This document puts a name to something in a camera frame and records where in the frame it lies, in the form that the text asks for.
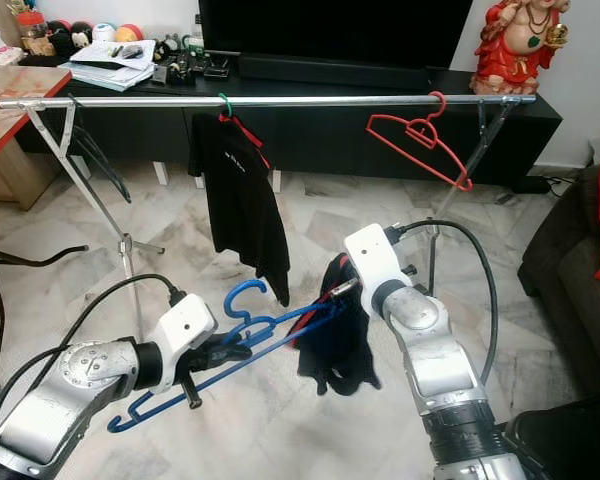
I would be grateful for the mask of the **blue plastic clothes hanger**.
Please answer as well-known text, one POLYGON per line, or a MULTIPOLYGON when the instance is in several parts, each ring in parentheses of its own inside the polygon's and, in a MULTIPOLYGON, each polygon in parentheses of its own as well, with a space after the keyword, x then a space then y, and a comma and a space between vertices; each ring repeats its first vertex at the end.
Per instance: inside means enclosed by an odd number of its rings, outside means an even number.
POLYGON ((201 390, 212 387, 217 381, 227 378, 227 376, 233 374, 233 372, 244 369, 244 367, 253 364, 254 361, 268 355, 268 353, 276 351, 276 349, 282 346, 290 346, 297 338, 315 332, 319 326, 326 325, 329 321, 335 319, 338 314, 341 314, 342 311, 346 310, 346 308, 341 306, 340 302, 337 300, 323 300, 303 308, 297 308, 297 310, 294 311, 286 312, 286 314, 278 317, 253 316, 248 310, 241 310, 241 308, 233 307, 233 301, 236 300, 236 297, 242 292, 249 291, 249 289, 258 289, 258 291, 262 293, 268 292, 267 285, 260 279, 246 280, 246 282, 237 284, 235 288, 228 292, 223 300, 224 315, 231 317, 231 319, 239 319, 241 320, 241 323, 226 334, 226 338, 222 339, 221 344, 230 342, 233 335, 242 334, 239 344, 240 346, 253 349, 253 356, 237 362, 236 365, 227 367, 226 370, 217 372, 216 375, 203 381, 203 383, 184 388, 185 393, 178 394, 178 396, 168 399, 168 401, 162 404, 158 404, 158 406, 152 408, 152 410, 141 411, 141 407, 144 406, 145 402, 153 397, 152 393, 144 393, 143 396, 137 398, 135 402, 132 402, 130 407, 127 407, 128 416, 126 419, 123 416, 114 416, 113 419, 108 422, 108 433, 122 433, 122 431, 135 428, 140 422, 152 419, 152 417, 157 416, 158 413, 168 410, 169 407, 176 406, 176 404, 181 401, 190 401, 191 408, 194 408, 194 403, 198 403, 199 407, 201 404, 201 397, 199 396, 201 390), (294 328, 290 330, 290 333, 288 333, 285 338, 277 340, 272 346, 259 348, 260 343, 272 337, 274 329, 287 323, 287 321, 297 319, 297 317, 301 320, 308 317, 308 321, 305 321, 305 323, 304 321, 296 321, 294 328))

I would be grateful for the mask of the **navy garment with red stripe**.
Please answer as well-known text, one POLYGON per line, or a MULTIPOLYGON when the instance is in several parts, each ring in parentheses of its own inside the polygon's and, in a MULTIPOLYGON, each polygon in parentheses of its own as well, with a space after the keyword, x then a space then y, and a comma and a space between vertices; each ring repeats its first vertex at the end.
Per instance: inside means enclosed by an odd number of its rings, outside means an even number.
POLYGON ((342 294, 332 292, 356 278, 349 256, 338 253, 320 283, 320 294, 314 301, 318 310, 304 314, 291 328, 292 333, 306 329, 288 344, 299 352, 297 374, 315 380, 318 396, 329 389, 351 396, 363 384, 382 388, 367 340, 369 319, 360 306, 361 287, 355 285, 342 294))

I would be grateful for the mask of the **black shirt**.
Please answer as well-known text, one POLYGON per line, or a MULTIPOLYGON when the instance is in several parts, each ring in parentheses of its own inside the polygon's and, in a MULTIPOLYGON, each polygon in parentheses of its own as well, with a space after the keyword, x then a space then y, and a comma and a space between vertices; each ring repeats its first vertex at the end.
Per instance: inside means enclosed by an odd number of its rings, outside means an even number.
POLYGON ((190 140, 190 173, 204 179, 214 248, 236 252, 290 305, 290 253, 262 140, 224 111, 192 115, 190 140))

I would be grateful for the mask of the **red wire clothes hanger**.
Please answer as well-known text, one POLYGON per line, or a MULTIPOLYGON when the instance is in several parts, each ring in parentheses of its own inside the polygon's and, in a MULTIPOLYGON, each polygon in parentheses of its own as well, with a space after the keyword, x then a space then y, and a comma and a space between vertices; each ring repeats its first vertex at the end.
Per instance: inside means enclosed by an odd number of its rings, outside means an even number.
POLYGON ((433 177, 443 180, 443 182, 450 184, 450 186, 456 189, 460 189, 460 191, 472 191, 474 183, 473 180, 469 178, 470 172, 468 166, 465 166, 463 161, 459 159, 459 156, 457 156, 455 152, 441 140, 440 133, 438 133, 436 125, 433 124, 433 120, 436 119, 437 116, 441 116, 445 113, 447 109, 446 95, 440 91, 433 91, 431 92, 431 96, 437 97, 437 99, 440 100, 440 105, 438 105, 437 110, 433 111, 433 113, 425 114, 424 116, 420 116, 420 118, 410 120, 390 114, 372 114, 369 115, 367 124, 365 124, 365 132, 383 143, 383 145, 390 147, 391 150, 397 152, 397 154, 404 156, 406 160, 410 160, 411 163, 419 166, 420 169, 431 173, 433 177), (404 132, 409 140, 418 143, 418 145, 424 147, 425 150, 440 150, 442 154, 445 154, 445 156, 448 157, 448 159, 454 161, 457 169, 459 169, 459 175, 456 175, 456 177, 448 177, 448 175, 443 174, 440 170, 434 169, 431 164, 425 163, 425 161, 420 160, 419 157, 411 155, 409 151, 397 146, 395 142, 388 140, 382 133, 377 131, 376 127, 378 124, 387 125, 390 123, 399 125, 399 127, 402 128, 402 132, 404 132))

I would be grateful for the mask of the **black TV cabinet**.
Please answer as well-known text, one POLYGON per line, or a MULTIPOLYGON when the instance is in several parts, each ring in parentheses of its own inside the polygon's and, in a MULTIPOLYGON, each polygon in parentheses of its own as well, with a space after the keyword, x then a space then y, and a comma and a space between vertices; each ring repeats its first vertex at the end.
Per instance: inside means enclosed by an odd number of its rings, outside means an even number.
MULTIPOLYGON (((363 96, 363 95, 428 95, 431 91, 470 93, 472 73, 464 70, 431 70, 431 86, 424 90, 378 90, 372 87, 344 86, 277 81, 277 79, 244 79, 231 76, 227 81, 201 81, 187 84, 141 82, 131 90, 114 92, 103 87, 71 79, 57 97, 114 96, 363 96)), ((264 156, 281 172, 305 172, 379 177, 410 180, 438 180, 399 152, 365 132, 369 115, 384 113, 404 119, 422 118, 436 111, 428 106, 381 106, 381 108, 240 108, 233 110, 242 123, 263 142, 264 156)), ((126 161, 159 161, 189 164, 191 123, 196 113, 217 113, 208 108, 86 108, 76 113, 75 120, 102 147, 103 154, 114 164, 126 161)), ((480 141, 477 105, 450 104, 446 113, 433 120, 440 138, 461 160, 468 160, 480 141)), ((483 159, 470 170, 474 182, 486 186, 515 186, 527 177, 562 118, 547 100, 511 110, 483 159)), ((377 122, 376 131, 387 140, 409 151, 434 169, 454 178, 456 164, 440 150, 428 150, 409 140, 401 125, 377 122)), ((25 125, 15 138, 29 154, 49 154, 50 148, 32 125, 25 125)))

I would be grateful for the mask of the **silver clothes rack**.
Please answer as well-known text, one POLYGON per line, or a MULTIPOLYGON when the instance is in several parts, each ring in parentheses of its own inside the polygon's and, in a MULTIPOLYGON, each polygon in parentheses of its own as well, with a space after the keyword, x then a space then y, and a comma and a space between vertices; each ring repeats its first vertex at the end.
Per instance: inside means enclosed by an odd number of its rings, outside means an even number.
MULTIPOLYGON (((486 114, 488 106, 501 106, 502 110, 492 122, 482 122, 479 125, 480 141, 478 150, 469 157, 469 172, 477 170, 477 164, 486 155, 486 150, 500 132, 507 116, 512 109, 521 105, 532 105, 541 97, 537 95, 446 95, 447 106, 477 105, 480 115, 486 114)), ((166 250, 158 244, 149 244, 136 241, 130 233, 123 230, 111 211, 100 200, 98 193, 90 186, 88 180, 80 173, 75 164, 68 159, 72 133, 72 120, 76 111, 84 108, 213 108, 217 111, 222 108, 387 108, 387 106, 408 105, 440 105, 437 97, 429 95, 388 95, 388 96, 246 96, 246 97, 157 97, 157 96, 120 96, 120 97, 0 97, 0 109, 18 110, 27 115, 38 129, 41 138, 50 147, 66 173, 70 174, 73 183, 88 200, 93 209, 102 215, 105 223, 113 230, 117 237, 118 255, 121 256, 123 271, 132 275, 136 271, 134 252, 136 250, 148 251, 155 255, 163 255, 166 250), (63 109, 63 133, 58 138, 53 137, 47 123, 40 118, 41 111, 47 109, 63 109)))

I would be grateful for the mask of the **black soundbar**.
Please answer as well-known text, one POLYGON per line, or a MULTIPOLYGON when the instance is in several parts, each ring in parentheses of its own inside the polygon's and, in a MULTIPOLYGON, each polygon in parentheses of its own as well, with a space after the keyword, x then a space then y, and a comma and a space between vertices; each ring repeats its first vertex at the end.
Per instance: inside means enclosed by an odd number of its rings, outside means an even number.
POLYGON ((384 67, 364 61, 335 61, 318 58, 241 54, 242 77, 317 84, 345 84, 386 90, 427 90, 431 74, 425 69, 384 67))

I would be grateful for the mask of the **black television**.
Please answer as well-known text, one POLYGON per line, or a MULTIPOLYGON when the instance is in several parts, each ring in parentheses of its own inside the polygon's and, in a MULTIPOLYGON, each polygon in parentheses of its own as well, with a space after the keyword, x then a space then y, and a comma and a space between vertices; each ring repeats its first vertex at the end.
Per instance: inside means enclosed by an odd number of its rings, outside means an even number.
POLYGON ((213 50, 446 67, 473 0, 199 0, 213 50))

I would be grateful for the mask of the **red Buddha statue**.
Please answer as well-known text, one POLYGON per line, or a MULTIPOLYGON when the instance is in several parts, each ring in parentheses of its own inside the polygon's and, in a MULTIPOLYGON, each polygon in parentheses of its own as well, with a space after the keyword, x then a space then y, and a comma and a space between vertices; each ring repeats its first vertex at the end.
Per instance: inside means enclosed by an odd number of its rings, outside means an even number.
POLYGON ((486 13, 475 50, 477 72, 469 87, 478 95, 536 93, 539 70, 568 44, 561 15, 571 0, 498 0, 486 13))

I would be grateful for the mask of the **white paper stack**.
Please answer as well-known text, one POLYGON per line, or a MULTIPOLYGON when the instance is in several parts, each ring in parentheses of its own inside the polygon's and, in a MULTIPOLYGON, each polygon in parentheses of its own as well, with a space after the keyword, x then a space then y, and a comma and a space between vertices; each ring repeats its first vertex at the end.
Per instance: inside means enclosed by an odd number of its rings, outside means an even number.
POLYGON ((68 69, 76 81, 113 91, 126 91, 152 78, 155 72, 155 41, 96 41, 72 55, 61 68, 68 69))

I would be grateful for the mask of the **red lidded jar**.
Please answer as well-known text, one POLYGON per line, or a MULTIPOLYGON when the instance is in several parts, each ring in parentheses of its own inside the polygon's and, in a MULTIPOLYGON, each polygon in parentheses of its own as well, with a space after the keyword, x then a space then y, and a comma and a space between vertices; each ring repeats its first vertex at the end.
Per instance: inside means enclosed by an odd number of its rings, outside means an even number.
POLYGON ((31 0, 9 0, 24 49, 31 55, 53 56, 56 50, 48 38, 47 20, 32 6, 31 0))

